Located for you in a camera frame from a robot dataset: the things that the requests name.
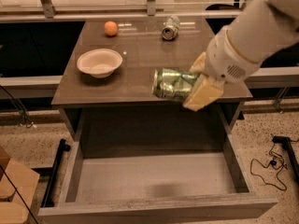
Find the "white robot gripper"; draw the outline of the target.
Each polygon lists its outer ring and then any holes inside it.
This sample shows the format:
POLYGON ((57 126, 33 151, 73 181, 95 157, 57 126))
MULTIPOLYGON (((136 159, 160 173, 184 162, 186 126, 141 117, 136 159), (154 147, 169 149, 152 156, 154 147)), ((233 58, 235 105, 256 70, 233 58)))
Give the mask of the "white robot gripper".
POLYGON ((228 30, 228 25, 223 26, 209 42, 206 52, 202 52, 189 69, 201 75, 183 102, 185 108, 198 111, 212 104, 223 95, 223 80, 238 83, 260 68, 261 63, 250 61, 234 47, 228 30))

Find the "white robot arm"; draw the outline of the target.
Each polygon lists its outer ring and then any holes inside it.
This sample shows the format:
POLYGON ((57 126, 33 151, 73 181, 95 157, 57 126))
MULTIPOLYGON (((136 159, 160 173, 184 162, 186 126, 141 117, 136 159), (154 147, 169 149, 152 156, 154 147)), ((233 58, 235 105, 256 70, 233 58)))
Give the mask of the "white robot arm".
POLYGON ((226 83, 238 83, 255 73, 276 52, 295 45, 299 0, 251 0, 240 14, 210 40, 193 63, 197 74, 183 106, 198 111, 223 95, 226 83))

